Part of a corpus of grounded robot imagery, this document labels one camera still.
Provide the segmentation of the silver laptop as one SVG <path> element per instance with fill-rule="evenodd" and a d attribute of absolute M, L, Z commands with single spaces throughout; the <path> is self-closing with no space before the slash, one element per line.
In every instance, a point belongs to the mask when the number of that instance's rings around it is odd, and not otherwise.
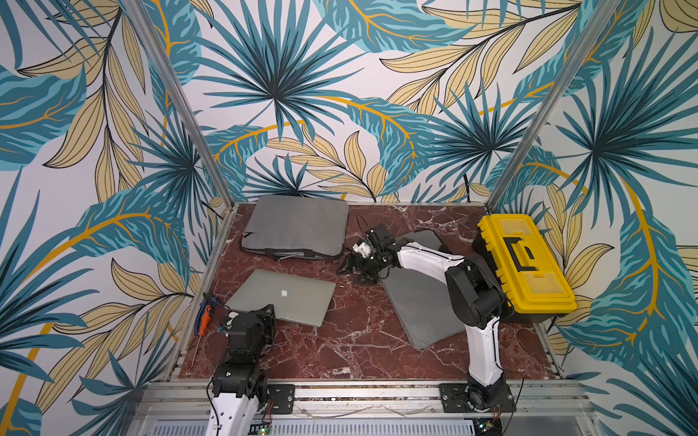
<path fill-rule="evenodd" d="M 252 312 L 271 304 L 278 320 L 320 327 L 334 290 L 332 282 L 255 270 L 225 305 L 233 312 Z"/>

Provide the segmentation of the grey laptop sleeve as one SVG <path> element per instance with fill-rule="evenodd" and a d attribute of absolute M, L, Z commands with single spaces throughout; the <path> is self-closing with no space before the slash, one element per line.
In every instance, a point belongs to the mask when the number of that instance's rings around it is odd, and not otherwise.
<path fill-rule="evenodd" d="M 445 262 L 462 258 L 445 252 L 430 230 L 405 234 L 397 245 L 399 265 L 380 272 L 379 282 L 412 347 L 423 350 L 463 332 L 445 284 Z"/>

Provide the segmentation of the grey zippered laptop bag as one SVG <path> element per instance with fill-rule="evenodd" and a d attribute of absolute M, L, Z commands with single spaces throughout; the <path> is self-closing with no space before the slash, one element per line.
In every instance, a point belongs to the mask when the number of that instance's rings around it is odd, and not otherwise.
<path fill-rule="evenodd" d="M 264 196 L 254 207 L 240 248 L 277 259 L 336 259 L 344 251 L 349 211 L 343 200 Z"/>

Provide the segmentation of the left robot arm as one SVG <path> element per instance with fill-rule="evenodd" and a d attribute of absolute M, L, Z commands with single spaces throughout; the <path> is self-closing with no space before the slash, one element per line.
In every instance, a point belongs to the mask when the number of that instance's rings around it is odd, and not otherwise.
<path fill-rule="evenodd" d="M 254 416 L 268 403 L 260 361 L 276 333 L 274 306 L 236 314 L 224 327 L 227 349 L 205 391 L 210 405 L 205 433 L 247 435 Z"/>

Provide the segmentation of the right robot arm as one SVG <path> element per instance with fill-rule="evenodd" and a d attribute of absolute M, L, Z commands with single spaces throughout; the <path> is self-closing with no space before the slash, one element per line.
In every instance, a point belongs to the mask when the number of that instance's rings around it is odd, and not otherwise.
<path fill-rule="evenodd" d="M 498 335 L 501 317 L 513 310 L 485 258 L 447 254 L 409 238 L 396 239 L 378 225 L 346 250 L 337 273 L 354 274 L 359 283 L 376 283 L 383 278 L 381 272 L 396 269 L 416 271 L 445 284 L 453 312 L 465 325 L 466 387 L 450 397 L 469 411 L 514 410 L 516 399 L 501 365 Z"/>

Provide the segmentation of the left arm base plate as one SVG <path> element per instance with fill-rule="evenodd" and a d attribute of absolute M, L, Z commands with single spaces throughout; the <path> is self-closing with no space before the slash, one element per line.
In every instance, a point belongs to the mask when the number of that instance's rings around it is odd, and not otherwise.
<path fill-rule="evenodd" d="M 296 400 L 296 387 L 293 384 L 269 384 L 267 386 L 267 414 L 291 415 Z"/>

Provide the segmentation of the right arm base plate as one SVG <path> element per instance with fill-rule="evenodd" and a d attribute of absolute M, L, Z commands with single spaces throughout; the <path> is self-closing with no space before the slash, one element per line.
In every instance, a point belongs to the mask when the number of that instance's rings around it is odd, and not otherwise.
<path fill-rule="evenodd" d="M 441 383 L 438 391 L 445 413 L 516 411 L 514 394 L 504 381 L 489 387 L 478 383 Z"/>

